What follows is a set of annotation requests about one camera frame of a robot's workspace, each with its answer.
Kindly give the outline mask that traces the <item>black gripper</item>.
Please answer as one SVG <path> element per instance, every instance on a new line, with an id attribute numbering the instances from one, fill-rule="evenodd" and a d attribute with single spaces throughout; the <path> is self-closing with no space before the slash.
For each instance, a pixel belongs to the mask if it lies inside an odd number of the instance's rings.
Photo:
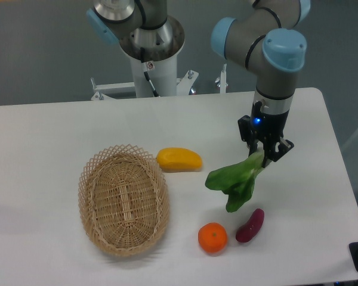
<path id="1" fill-rule="evenodd" d="M 294 143 L 283 138 L 283 130 L 289 111 L 282 114 L 267 114 L 261 111 L 263 104 L 252 105 L 251 116 L 244 115 L 237 123 L 240 137 L 247 144 L 249 155 L 257 150 L 257 141 L 263 143 L 264 158 L 261 164 L 266 168 L 271 162 L 277 162 L 294 148 Z"/>

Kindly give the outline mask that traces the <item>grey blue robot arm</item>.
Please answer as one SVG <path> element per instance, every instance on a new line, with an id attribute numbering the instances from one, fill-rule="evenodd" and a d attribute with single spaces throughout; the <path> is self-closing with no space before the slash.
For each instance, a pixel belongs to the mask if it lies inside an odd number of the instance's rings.
<path id="1" fill-rule="evenodd" d="M 295 30 L 310 11 L 310 1 L 252 1 L 244 21 L 226 17 L 211 33 L 211 48 L 257 77 L 249 115 L 238 121 L 250 152 L 262 143 L 262 167 L 293 148 L 283 130 L 304 67 L 307 42 Z M 86 13 L 96 34 L 120 45 L 129 57 L 138 97 L 178 95 L 177 54 L 185 35 L 169 16 L 166 1 L 94 1 Z"/>

